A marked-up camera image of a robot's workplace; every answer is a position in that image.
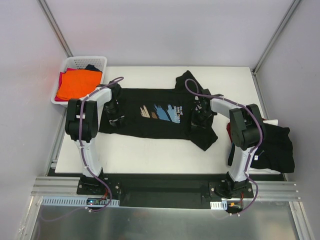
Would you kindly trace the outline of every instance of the plastic basket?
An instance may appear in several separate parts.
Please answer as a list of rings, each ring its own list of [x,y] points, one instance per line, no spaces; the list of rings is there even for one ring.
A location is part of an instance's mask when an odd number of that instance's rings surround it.
[[[67,68],[84,69],[88,64],[94,65],[97,69],[102,71],[102,76],[101,76],[101,81],[100,81],[100,83],[102,84],[104,81],[106,66],[107,66],[107,59],[104,56],[73,56],[73,57],[68,57],[66,60],[63,61],[62,65],[60,67],[60,72],[64,73],[67,70]],[[58,92],[58,87],[59,87],[59,75],[58,75],[57,81],[53,87],[51,102],[53,104],[59,104],[64,107],[67,107],[68,101],[55,101],[55,97]]]

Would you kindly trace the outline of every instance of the white table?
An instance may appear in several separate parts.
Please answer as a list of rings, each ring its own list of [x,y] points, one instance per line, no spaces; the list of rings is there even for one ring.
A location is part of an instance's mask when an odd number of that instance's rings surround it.
[[[176,77],[187,70],[211,94],[224,94],[226,98],[242,104],[257,104],[261,111],[248,67],[107,67],[104,83],[123,76],[122,88],[173,89]],[[189,140],[98,133],[96,147],[99,160],[105,173],[224,174],[229,169],[227,159],[231,149],[226,130],[228,122],[220,114],[214,117],[212,127],[218,140],[207,151]],[[78,149],[67,134],[64,135],[55,172],[82,173]],[[269,172],[255,170],[251,173]]]

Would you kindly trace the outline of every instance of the orange t-shirt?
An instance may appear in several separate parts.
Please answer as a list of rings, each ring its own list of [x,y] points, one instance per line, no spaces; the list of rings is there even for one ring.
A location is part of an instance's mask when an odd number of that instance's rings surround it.
[[[79,99],[93,92],[100,84],[102,72],[79,69],[62,75],[62,84],[56,96],[62,100]]]

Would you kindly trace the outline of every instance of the gray wall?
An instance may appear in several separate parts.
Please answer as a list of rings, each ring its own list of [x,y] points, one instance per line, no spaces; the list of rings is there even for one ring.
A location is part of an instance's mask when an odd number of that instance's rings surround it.
[[[304,0],[257,75],[270,118],[289,126],[295,173],[320,236],[320,1]]]
[[[47,0],[75,56],[253,68],[292,0]]]
[[[61,119],[50,102],[66,58],[36,0],[0,1],[0,239],[17,233]]]

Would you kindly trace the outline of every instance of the metal bar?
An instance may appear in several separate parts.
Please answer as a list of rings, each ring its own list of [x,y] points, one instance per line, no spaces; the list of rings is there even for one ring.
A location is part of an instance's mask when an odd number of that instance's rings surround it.
[[[62,118],[60,119],[60,122],[58,125],[58,130],[57,130],[57,133],[54,138],[53,147],[50,152],[49,163],[48,163],[48,166],[47,166],[47,169],[45,172],[46,175],[48,174],[50,168],[56,167],[57,162],[58,162],[57,159],[59,156],[59,152],[60,152],[61,145],[63,142],[63,137],[65,134],[64,125],[66,122],[66,114],[67,114],[67,109],[65,109],[63,111]]]
[[[76,197],[78,177],[37,177],[32,196]],[[259,187],[258,201],[299,202],[302,195],[297,184],[292,181],[256,181]]]
[[[266,101],[265,101],[264,96],[261,92],[261,89],[260,89],[260,86],[259,86],[259,83],[257,80],[257,76],[255,76],[254,72],[252,72],[252,79],[253,79],[256,93],[258,94],[258,98],[259,98],[259,102],[260,102],[260,105],[262,108],[261,110],[262,110],[263,116],[265,119],[269,119],[269,113],[267,110]]]
[[[46,16],[47,20],[49,21],[49,23],[52,27],[52,30],[53,30],[55,36],[58,38],[65,54],[67,55],[68,58],[73,57],[74,55],[72,54],[72,52],[67,44],[67,41],[65,40],[65,37],[62,34],[62,32],[57,24],[57,21],[55,20],[46,0],[38,0],[38,2],[40,4],[40,7],[43,10],[44,15]]]
[[[299,239],[301,240],[315,240],[315,236],[310,228],[306,215],[303,211],[302,202],[289,202],[292,217],[298,233]]]
[[[37,216],[41,206],[43,197],[33,196],[30,201],[30,206],[27,210],[23,229],[18,233],[15,239],[17,240],[30,240],[34,231]]]
[[[257,74],[257,72],[259,71],[259,69],[261,68],[262,64],[264,63],[266,57],[268,56],[270,50],[272,49],[272,47],[274,46],[275,42],[278,40],[279,36],[281,35],[281,33],[284,31],[285,27],[288,25],[288,22],[290,21],[290,19],[292,18],[292,16],[294,15],[295,11],[297,10],[297,7],[299,6],[299,4],[302,2],[303,0],[293,0],[289,9],[287,10],[287,12],[285,13],[284,17],[282,18],[279,26],[277,27],[275,33],[273,34],[273,36],[271,37],[270,41],[268,42],[266,48],[264,49],[260,59],[258,60],[258,63],[256,65],[256,67],[254,68],[253,72],[254,75]]]

